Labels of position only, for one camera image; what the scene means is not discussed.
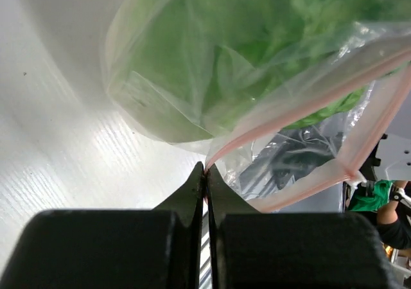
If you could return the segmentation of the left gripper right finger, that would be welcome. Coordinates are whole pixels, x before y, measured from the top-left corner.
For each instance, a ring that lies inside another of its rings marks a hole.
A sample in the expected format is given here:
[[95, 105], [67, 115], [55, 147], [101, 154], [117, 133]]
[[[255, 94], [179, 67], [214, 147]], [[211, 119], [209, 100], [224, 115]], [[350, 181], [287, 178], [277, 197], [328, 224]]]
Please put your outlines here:
[[260, 213], [205, 176], [214, 288], [399, 288], [374, 227], [356, 213]]

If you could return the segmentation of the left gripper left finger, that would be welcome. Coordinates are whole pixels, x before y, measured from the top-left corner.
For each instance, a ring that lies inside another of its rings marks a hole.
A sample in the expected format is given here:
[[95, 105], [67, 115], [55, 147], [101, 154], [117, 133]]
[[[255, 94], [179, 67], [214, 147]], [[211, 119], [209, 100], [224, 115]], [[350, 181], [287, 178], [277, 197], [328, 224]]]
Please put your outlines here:
[[198, 288], [204, 167], [151, 210], [49, 209], [25, 226], [2, 288]]

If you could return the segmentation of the clear zip top bag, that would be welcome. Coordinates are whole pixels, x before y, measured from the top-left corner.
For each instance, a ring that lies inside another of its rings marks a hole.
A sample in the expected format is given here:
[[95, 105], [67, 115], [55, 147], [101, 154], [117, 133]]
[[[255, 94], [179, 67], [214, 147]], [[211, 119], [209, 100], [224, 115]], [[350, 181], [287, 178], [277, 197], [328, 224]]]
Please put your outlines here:
[[271, 212], [360, 167], [410, 90], [410, 0], [123, 0], [105, 89]]

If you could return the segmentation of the green leafy lettuce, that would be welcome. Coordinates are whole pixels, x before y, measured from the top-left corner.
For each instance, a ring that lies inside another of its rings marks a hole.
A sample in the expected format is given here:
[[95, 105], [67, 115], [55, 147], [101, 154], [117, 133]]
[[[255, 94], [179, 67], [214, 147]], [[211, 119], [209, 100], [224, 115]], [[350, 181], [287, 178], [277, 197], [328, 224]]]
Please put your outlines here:
[[407, 22], [410, 0], [137, 0], [122, 100], [151, 135], [201, 141], [234, 127], [356, 24]]

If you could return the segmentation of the person in green shirt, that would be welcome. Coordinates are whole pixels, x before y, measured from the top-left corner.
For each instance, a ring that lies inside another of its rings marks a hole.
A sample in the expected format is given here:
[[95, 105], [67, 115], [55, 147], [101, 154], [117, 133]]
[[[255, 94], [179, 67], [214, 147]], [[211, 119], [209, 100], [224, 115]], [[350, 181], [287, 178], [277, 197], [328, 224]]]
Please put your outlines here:
[[368, 219], [384, 244], [407, 250], [410, 248], [410, 208], [389, 199], [391, 188], [402, 189], [410, 196], [409, 181], [379, 180], [374, 183], [371, 196], [365, 194], [364, 187], [358, 187], [352, 197], [346, 199], [345, 207]]

